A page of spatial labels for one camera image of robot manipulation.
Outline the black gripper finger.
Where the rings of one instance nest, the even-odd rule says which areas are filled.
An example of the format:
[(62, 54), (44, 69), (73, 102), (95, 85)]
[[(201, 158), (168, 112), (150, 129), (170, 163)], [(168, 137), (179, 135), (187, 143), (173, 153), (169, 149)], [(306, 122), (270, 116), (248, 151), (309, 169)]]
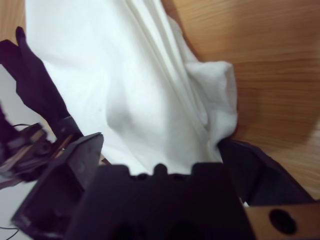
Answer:
[(311, 204), (313, 197), (259, 147), (232, 139), (219, 142), (219, 152), (243, 202), (250, 206)]
[(63, 237), (99, 166), (103, 142), (98, 132), (69, 145), (40, 176), (12, 224), (29, 237)]

